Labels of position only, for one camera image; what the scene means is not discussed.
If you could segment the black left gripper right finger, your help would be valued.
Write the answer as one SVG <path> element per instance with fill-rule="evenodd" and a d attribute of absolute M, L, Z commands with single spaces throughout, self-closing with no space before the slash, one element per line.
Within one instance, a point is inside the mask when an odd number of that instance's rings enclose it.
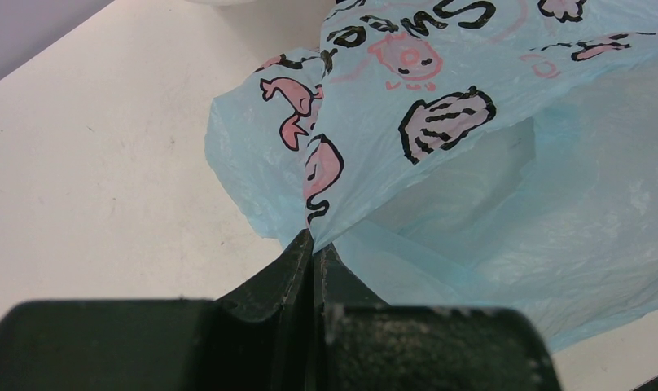
<path fill-rule="evenodd" d="M 560 389 L 543 339 L 515 310 L 389 305 L 333 246 L 313 267 L 313 390 Z"/>

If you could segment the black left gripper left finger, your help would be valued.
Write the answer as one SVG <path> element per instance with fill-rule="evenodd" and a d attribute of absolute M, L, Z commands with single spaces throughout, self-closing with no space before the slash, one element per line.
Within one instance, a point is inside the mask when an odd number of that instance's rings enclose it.
<path fill-rule="evenodd" d="M 0 321 L 0 390 L 271 390 L 314 242 L 225 296 L 26 301 Z"/>

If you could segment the light blue plastic bag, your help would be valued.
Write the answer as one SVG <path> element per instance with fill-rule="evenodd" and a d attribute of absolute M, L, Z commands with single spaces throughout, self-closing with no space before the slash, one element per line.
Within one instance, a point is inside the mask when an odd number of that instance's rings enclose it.
<path fill-rule="evenodd" d="M 658 310 L 658 1 L 345 1 L 216 97 L 253 229 L 394 305 L 519 310 L 553 350 Z"/>

